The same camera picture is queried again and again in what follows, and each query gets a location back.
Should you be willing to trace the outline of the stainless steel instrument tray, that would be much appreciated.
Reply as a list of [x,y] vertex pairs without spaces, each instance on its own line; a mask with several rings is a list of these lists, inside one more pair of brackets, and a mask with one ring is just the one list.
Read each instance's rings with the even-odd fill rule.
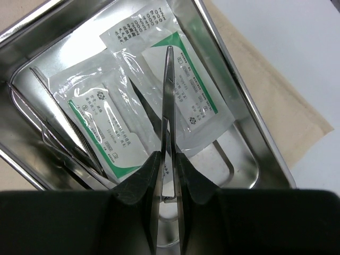
[[[37,79],[29,70],[53,72],[101,50],[99,30],[119,19],[131,1],[47,1],[1,32],[1,157],[35,191],[86,189],[46,148],[37,130],[17,109],[9,85],[33,107]],[[213,79],[235,122],[218,153],[230,177],[222,189],[295,189],[294,180],[251,98],[203,1],[169,1],[180,27]],[[158,209],[156,253],[180,252],[179,219],[161,219]]]

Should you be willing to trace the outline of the beige surgical wrap cloth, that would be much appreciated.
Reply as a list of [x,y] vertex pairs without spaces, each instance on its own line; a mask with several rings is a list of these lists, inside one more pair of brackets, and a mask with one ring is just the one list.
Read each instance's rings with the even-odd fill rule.
[[[211,1],[203,2],[289,170],[313,144],[329,133],[332,127],[247,42]],[[48,90],[48,79],[50,77],[86,60],[112,60],[121,67],[100,37],[111,27],[112,25],[108,25],[101,28],[98,36],[94,38],[94,41],[100,44],[101,50],[93,56],[53,72],[44,71],[42,67],[37,66],[47,78]],[[139,93],[137,87],[131,80],[130,82],[133,93],[145,111],[147,120],[152,127],[152,134],[157,143],[155,149],[160,150],[160,123],[158,120],[161,116],[156,115],[143,95]],[[200,172],[219,186],[231,175],[229,167],[225,165],[226,159],[218,153],[218,148],[223,144],[223,136],[226,132],[196,155],[187,156]]]

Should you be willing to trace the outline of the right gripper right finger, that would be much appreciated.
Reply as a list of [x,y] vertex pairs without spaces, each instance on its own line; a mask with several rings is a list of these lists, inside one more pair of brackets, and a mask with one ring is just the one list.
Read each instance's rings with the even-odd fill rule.
[[339,196],[222,189],[176,154],[181,254],[339,254]]

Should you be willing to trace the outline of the steel needle holder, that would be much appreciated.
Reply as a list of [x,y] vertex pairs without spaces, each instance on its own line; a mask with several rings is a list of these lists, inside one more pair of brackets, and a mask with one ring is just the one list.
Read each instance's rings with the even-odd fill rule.
[[166,154],[171,158],[171,167],[173,173],[173,196],[162,196],[161,201],[164,203],[177,202],[177,184],[176,184],[176,154],[178,146],[176,144],[176,111],[175,111],[175,65],[174,65],[174,48],[167,46],[165,56],[165,68],[163,79],[163,102],[161,118],[161,162],[165,162]]

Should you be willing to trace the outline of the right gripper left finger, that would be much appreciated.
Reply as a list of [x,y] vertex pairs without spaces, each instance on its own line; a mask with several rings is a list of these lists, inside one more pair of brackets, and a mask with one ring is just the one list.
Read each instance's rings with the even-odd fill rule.
[[111,190],[1,193],[1,254],[155,254],[161,153]]

